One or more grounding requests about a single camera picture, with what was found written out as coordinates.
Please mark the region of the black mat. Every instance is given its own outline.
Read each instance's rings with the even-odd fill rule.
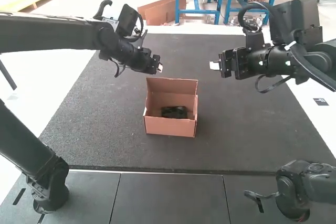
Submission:
[[[286,85],[268,94],[256,78],[222,79],[209,69],[218,53],[243,46],[243,36],[152,35],[145,46],[160,54],[158,77],[198,79],[196,138],[146,135],[145,75],[95,55],[41,135],[70,165],[199,173],[275,171],[293,159],[335,159]],[[277,78],[264,81],[273,84]]]
[[[31,189],[25,178],[21,175],[1,204],[1,224],[109,224],[119,173],[70,172],[66,180],[69,200],[62,208],[48,215],[34,211]],[[22,189],[25,190],[19,198],[17,196]]]
[[[221,175],[122,174],[111,224],[229,224]]]
[[[251,190],[262,195],[277,191],[274,177],[224,175],[225,191],[231,224],[293,224],[285,218],[274,201],[263,203],[264,213],[260,213],[257,204],[244,196],[244,190]],[[336,206],[311,204],[310,217],[305,224],[329,224],[336,219]]]

